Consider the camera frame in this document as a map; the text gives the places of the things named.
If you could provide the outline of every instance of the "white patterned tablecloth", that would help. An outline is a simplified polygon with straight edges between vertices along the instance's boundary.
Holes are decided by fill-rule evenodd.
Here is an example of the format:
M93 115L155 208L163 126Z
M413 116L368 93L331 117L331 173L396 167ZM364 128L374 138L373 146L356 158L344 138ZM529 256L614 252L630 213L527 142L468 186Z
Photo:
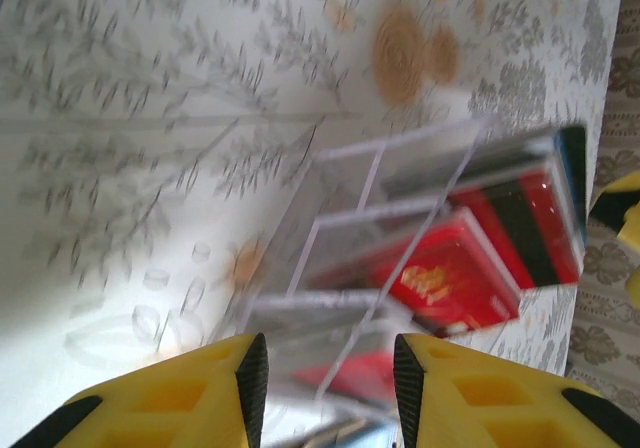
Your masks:
M371 53L399 1L448 34L449 68L392 109ZM314 150L490 112L584 120L593 162L618 3L0 0L0 445L201 345ZM574 295L461 342L561 373ZM265 439L314 415L283 416Z

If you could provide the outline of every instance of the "tabletop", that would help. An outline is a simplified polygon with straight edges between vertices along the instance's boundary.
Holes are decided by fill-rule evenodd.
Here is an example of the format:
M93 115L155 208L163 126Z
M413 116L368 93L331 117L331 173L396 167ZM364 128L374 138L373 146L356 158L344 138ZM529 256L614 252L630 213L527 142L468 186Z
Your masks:
M0 444L204 343L315 150L579 119L591 186L618 3L0 0ZM459 342L561 373L574 299Z

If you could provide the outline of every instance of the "floral tablecloth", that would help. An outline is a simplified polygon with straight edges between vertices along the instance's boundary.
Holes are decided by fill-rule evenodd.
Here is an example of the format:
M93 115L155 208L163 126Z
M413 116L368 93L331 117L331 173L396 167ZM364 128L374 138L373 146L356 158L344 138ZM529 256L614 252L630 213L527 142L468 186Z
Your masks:
M432 49L393 107L372 55L398 3ZM594 160L618 3L0 0L0 444L201 345L314 150L491 112L582 119ZM461 342L561 373L574 295ZM265 439L317 421L283 410Z

